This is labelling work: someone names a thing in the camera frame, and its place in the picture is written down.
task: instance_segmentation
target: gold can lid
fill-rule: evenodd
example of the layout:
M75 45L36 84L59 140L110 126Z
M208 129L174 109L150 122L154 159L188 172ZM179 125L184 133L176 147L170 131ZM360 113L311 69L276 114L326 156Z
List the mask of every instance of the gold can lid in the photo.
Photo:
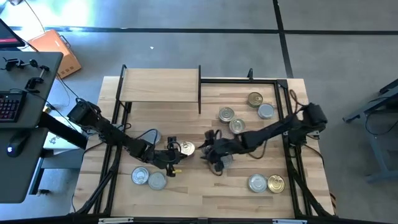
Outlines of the gold can lid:
M281 193L285 189L285 181L279 175L272 175L268 178L268 188L273 193Z
M195 152L195 145L190 141L181 143L181 153L190 156Z
M258 92L252 92L248 96L249 106L258 107L262 104L262 96Z

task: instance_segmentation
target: cardboard box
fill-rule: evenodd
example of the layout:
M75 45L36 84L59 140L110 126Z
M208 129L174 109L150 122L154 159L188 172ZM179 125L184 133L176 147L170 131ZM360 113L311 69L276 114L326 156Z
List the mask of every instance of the cardboard box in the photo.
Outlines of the cardboard box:
M81 69L79 61L69 49L70 44L64 36L59 35L55 30L49 30L44 34L31 39L29 43L38 51L63 53L61 65L58 69L58 73L62 78Z

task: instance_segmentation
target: wooden table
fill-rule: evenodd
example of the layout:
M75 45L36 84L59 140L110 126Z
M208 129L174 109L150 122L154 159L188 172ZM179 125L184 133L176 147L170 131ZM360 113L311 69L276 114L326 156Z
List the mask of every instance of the wooden table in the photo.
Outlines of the wooden table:
M104 77L98 106L102 115L111 119L115 103L116 87L119 77ZM308 103L304 80L288 79L289 88L295 90L298 100ZM161 143L157 149L164 149L167 136L176 136L178 141L189 140L199 146L204 141L204 132L209 129L221 129L223 136L231 137L228 125L218 121L218 111L229 106L236 116L246 122L246 130L260 129L277 121L275 93L271 85L255 84L202 84L201 114L197 112L197 103L159 103L134 102L128 117L131 129L130 136L157 128L161 134ZM264 97L265 103L275 108L272 119L262 120L257 111L246 104L247 95L257 91ZM286 108L281 92L284 114ZM88 147L99 142L91 137ZM308 145L319 150L315 140L308 139ZM254 152L261 153L262 146ZM100 179L105 145L86 153L75 190L74 204L79 209L93 193ZM123 151L119 167L118 180L111 215L130 217L213 217L213 218L293 218L294 211L290 197L287 169L281 136L270 139L265 156L260 160L247 155L234 155L230 169L223 176L217 177L200 159L201 151L195 156L176 165L182 173L167 178L164 190L151 190L148 185L132 183L131 172L137 166L144 166L150 172L159 171L156 167L144 164ZM312 191L323 208L333 213L328 184L322 160L313 151L303 147L302 159L305 168L308 188ZM248 177L252 174L281 175L286 188L281 194L266 190L253 193L247 187ZM298 200L304 211L302 193L297 186ZM101 210L104 208L108 189L105 189Z

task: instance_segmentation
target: tin can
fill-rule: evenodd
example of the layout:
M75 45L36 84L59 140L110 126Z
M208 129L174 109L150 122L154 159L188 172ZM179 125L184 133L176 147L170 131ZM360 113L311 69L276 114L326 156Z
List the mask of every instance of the tin can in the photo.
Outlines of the tin can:
M245 127L246 127L246 125L245 125L244 121L239 118L235 118L231 122L229 122L229 129L234 134L239 134L239 133L243 132Z
M195 145L190 141L184 141L181 143L181 153L187 156L191 156L195 152Z
M268 178L268 188L273 193L281 193L285 189L285 181L279 175L272 175Z
M162 190L166 183L166 177L161 172L154 172L149 176L148 184L152 190Z
M222 123L228 123L230 122L235 116L235 112L229 108L221 108L220 112L218 112L218 117Z
M267 179L261 174L253 174L249 178L249 188L255 193L264 192L267 189Z
M145 167L137 167L131 173L131 180L138 185L145 184L149 178L149 171Z
M153 129L152 131L149 131L149 132L145 133L143 136L141 136L140 139L145 140L151 144L153 144L155 141L155 145L157 145L158 143L160 143L161 137L162 136L160 135L159 130Z
M262 96L258 92L252 92L248 96L248 105L253 108L257 108L262 103Z
M262 119L271 119L274 115L274 107L268 103L264 103L259 107L257 112Z
M221 161L223 161L224 169L228 169L229 167L231 167L234 157L231 154L229 154L227 156L221 157L220 159L221 159Z

